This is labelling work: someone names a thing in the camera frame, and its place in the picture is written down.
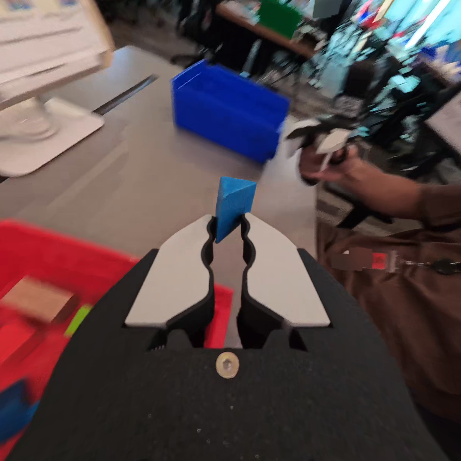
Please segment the person's right hand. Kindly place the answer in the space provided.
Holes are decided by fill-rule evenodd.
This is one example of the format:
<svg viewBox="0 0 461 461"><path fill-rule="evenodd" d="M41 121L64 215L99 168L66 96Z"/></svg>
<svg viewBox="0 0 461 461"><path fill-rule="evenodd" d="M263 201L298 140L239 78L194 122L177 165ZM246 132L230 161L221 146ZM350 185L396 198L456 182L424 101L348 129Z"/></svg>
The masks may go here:
<svg viewBox="0 0 461 461"><path fill-rule="evenodd" d="M385 179L386 174L359 157L355 144L347 145L332 153L323 168L327 154L317 154L313 146L304 147L299 158L299 173L308 184L336 183L357 196L372 193Z"/></svg>

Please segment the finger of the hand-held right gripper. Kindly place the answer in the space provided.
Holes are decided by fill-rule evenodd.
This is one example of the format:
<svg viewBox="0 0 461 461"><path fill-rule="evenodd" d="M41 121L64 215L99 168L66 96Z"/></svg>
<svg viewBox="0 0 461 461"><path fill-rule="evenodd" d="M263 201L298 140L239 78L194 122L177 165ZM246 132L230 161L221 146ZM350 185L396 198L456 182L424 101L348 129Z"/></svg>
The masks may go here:
<svg viewBox="0 0 461 461"><path fill-rule="evenodd" d="M290 122L284 129L281 145L282 153L285 158L292 158L299 150L312 147L317 153L319 142L317 141L318 129L320 125L318 119L304 119Z"/></svg>
<svg viewBox="0 0 461 461"><path fill-rule="evenodd" d="M348 143L353 130L333 129L328 134L320 136L315 154L322 157L319 172L330 165L341 164L348 154Z"/></svg>

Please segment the green plastic bin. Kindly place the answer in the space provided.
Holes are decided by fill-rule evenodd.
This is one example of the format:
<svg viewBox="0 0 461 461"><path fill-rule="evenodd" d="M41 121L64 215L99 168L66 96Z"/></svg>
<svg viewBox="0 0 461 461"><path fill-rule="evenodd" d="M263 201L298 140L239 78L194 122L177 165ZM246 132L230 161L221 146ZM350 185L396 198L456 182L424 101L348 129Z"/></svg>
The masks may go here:
<svg viewBox="0 0 461 461"><path fill-rule="evenodd" d="M278 0L262 0L257 13L258 24L291 40L303 24L304 16L298 9Z"/></svg>

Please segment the grey desk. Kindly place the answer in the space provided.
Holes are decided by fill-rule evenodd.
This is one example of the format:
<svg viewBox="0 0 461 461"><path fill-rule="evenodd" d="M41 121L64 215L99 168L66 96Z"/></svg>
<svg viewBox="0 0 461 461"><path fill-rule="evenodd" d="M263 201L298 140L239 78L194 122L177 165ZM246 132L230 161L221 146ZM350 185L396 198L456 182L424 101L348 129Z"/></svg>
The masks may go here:
<svg viewBox="0 0 461 461"><path fill-rule="evenodd" d="M143 257L205 214L215 215L218 183L258 183L253 216L316 257L316 189L303 185L285 136L264 166L188 131L172 117L170 81L181 72L136 48L112 66L51 96L102 109L105 124L36 172L1 182L1 218L35 224Z"/></svg>

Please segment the blue plastic bin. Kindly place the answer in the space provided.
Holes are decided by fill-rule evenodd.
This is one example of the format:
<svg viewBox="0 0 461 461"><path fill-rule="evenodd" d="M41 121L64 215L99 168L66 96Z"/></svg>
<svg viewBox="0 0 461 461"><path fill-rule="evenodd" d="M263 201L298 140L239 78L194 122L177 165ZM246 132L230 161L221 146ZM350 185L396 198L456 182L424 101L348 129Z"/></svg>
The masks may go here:
<svg viewBox="0 0 461 461"><path fill-rule="evenodd" d="M171 79L177 127L259 164L276 155L290 100L201 60Z"/></svg>

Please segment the white board stand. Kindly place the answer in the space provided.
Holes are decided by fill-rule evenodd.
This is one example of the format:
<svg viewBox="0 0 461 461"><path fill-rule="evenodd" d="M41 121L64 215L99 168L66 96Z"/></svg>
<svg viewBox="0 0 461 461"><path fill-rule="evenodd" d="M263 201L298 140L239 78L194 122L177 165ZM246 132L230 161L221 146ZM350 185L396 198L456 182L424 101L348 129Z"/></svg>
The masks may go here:
<svg viewBox="0 0 461 461"><path fill-rule="evenodd" d="M34 97L0 112L0 175L31 174L101 129L104 118L61 98Z"/></svg>

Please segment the wooden table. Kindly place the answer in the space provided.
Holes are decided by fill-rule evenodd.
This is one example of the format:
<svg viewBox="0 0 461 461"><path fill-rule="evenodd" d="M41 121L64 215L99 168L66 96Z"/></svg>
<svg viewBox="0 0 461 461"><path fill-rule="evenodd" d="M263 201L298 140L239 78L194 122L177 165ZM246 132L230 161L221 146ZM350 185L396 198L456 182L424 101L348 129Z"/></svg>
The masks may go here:
<svg viewBox="0 0 461 461"><path fill-rule="evenodd" d="M216 6L216 14L240 27L243 27L257 35L259 38L268 40L280 47L290 50L298 56L311 59L319 50L315 46L289 40L278 32L275 32L260 24L253 24L249 19L236 13L230 6L229 2L222 2Z"/></svg>

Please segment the instruction sheet board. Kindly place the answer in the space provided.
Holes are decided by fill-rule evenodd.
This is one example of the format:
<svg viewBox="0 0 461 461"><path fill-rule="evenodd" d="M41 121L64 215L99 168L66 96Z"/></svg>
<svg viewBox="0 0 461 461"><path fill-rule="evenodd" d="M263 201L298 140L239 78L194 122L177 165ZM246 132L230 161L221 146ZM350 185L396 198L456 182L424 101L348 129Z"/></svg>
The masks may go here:
<svg viewBox="0 0 461 461"><path fill-rule="evenodd" d="M114 42L95 1L0 5L0 107L110 67Z"/></svg>

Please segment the person's right forearm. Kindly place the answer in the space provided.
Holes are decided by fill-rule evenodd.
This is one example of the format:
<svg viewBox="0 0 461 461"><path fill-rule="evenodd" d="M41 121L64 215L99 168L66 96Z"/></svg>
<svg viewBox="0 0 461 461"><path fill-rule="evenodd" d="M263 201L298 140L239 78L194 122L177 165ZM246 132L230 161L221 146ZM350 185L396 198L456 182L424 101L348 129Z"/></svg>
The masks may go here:
<svg viewBox="0 0 461 461"><path fill-rule="evenodd" d="M360 163L346 173L345 187L373 211L396 218L423 219L424 186L418 182Z"/></svg>

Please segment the green wooden block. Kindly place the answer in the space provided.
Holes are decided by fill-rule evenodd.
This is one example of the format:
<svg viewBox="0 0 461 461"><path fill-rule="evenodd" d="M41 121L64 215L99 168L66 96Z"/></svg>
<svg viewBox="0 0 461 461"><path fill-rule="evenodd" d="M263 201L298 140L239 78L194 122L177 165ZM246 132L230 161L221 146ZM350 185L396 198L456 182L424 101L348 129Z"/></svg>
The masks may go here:
<svg viewBox="0 0 461 461"><path fill-rule="evenodd" d="M88 314L91 312L93 309L92 305L84 304L82 305L75 313L73 316L72 320L70 321L69 325L66 328L66 331L64 332L64 337L70 338L72 337L75 332L78 330L78 328L81 326L85 318L88 316Z"/></svg>

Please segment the person's brown clothing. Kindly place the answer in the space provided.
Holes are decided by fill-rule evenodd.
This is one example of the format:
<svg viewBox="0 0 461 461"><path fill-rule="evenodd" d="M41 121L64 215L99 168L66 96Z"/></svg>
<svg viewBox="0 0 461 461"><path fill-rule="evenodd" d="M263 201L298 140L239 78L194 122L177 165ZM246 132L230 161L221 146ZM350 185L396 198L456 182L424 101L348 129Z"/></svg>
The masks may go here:
<svg viewBox="0 0 461 461"><path fill-rule="evenodd" d="M355 247L395 252L397 262L460 262L461 188L424 185L419 201L423 227L385 237L317 226L318 261L356 298L381 333L416 402L460 425L460 274L401 265L393 273L332 268L331 260Z"/></svg>

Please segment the red plastic bin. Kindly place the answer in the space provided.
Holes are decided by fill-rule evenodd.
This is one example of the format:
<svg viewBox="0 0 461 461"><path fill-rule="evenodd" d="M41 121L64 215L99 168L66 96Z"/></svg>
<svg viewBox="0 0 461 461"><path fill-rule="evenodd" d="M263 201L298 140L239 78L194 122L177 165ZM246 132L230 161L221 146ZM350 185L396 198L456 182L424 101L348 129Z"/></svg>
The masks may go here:
<svg viewBox="0 0 461 461"><path fill-rule="evenodd" d="M64 321L26 318L43 341L1 366L1 391L25 379L39 406L1 460L230 460L245 447L243 378L219 377L219 348L125 319L159 249L135 261L36 227L1 224L1 297L31 277L79 297ZM76 311L93 306L64 337Z"/></svg>

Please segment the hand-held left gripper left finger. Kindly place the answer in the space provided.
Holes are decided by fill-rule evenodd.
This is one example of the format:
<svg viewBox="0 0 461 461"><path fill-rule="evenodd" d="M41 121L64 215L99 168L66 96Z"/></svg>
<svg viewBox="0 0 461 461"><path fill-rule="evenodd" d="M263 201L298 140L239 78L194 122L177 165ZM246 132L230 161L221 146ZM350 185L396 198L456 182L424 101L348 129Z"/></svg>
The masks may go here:
<svg viewBox="0 0 461 461"><path fill-rule="evenodd" d="M204 215L158 250L125 319L127 327L205 332L215 311L211 270L215 218Z"/></svg>

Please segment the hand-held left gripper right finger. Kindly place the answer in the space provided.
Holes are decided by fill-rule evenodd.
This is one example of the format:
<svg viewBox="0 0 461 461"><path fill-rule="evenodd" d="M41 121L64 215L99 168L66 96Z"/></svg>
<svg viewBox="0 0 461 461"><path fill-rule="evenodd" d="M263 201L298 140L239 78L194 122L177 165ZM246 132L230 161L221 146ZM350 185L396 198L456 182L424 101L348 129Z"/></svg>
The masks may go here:
<svg viewBox="0 0 461 461"><path fill-rule="evenodd" d="M237 328L242 341L266 341L273 331L324 328L331 320L299 251L283 233L251 213L241 218L243 272Z"/></svg>

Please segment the natural wood block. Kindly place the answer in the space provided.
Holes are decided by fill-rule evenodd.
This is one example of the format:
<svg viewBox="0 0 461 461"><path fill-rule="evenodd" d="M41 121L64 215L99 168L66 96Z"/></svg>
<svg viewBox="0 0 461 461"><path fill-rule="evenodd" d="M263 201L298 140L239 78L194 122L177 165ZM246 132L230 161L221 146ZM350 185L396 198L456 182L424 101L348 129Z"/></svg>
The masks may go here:
<svg viewBox="0 0 461 461"><path fill-rule="evenodd" d="M25 277L1 297L1 304L43 323L64 322L78 308L79 297L49 283Z"/></svg>

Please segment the blue triangular wooden block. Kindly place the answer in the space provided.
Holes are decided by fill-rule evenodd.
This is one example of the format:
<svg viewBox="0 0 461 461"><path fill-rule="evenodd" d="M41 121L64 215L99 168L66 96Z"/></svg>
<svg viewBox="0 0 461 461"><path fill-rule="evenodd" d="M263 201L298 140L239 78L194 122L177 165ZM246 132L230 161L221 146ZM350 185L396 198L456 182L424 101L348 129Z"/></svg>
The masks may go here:
<svg viewBox="0 0 461 461"><path fill-rule="evenodd" d="M215 217L218 244L240 226L241 216L251 212L257 183L222 176L220 178Z"/></svg>

